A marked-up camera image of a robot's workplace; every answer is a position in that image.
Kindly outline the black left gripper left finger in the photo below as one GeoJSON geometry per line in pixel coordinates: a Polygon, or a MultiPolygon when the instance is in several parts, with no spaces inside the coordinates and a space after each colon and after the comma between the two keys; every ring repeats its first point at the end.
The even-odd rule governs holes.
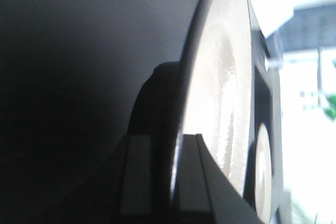
{"type": "Polygon", "coordinates": [[[150,137],[126,135],[80,187],[69,223],[149,223],[150,137]]]}

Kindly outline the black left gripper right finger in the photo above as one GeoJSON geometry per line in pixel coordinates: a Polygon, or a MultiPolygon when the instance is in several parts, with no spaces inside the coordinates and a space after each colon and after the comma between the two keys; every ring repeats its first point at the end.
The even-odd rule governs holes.
{"type": "Polygon", "coordinates": [[[261,223],[209,153],[201,135],[184,135],[178,167],[179,223],[261,223]]]}

